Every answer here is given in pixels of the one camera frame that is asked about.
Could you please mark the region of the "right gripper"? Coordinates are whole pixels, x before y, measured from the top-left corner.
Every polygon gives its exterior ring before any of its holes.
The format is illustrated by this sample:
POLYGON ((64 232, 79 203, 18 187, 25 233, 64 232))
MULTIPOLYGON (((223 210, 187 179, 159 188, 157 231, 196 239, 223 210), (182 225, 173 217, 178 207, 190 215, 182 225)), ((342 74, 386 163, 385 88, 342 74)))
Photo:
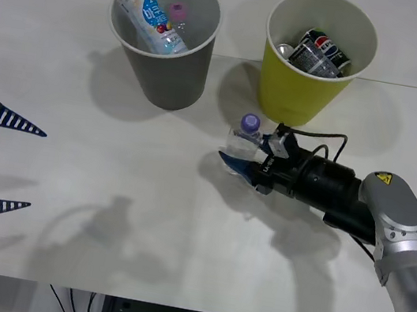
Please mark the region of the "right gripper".
POLYGON ((274 156, 269 146, 270 137, 271 135, 267 133, 262 135, 259 150, 266 155, 266 158, 261 164, 237 159, 223 151, 219 151, 219 157, 230 170, 244 178, 259 193, 270 194, 276 191, 294 199, 295 185, 301 175, 300 169, 306 161, 308 151, 298 148, 291 152, 287 159, 274 156))

